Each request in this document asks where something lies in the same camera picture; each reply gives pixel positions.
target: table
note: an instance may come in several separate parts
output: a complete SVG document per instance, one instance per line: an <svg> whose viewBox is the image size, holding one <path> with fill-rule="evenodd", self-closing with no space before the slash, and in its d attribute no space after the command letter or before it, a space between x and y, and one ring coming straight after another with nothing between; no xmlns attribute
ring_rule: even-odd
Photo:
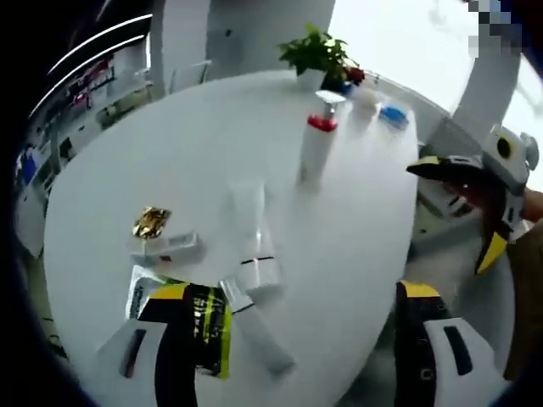
<svg viewBox="0 0 543 407"><path fill-rule="evenodd" d="M391 131L345 105L322 190L294 185L306 116L320 108L294 73L261 72L173 94L112 126L60 173L44 266L55 324L80 373L120 327L132 264L126 243L146 205L185 214L204 261L171 272L215 285L237 269L227 185L261 176L286 289L260 308L296 360L272 378L232 328L230 378L197 376L202 406L333 405L372 351L403 275L417 180L416 123Z"/></svg>

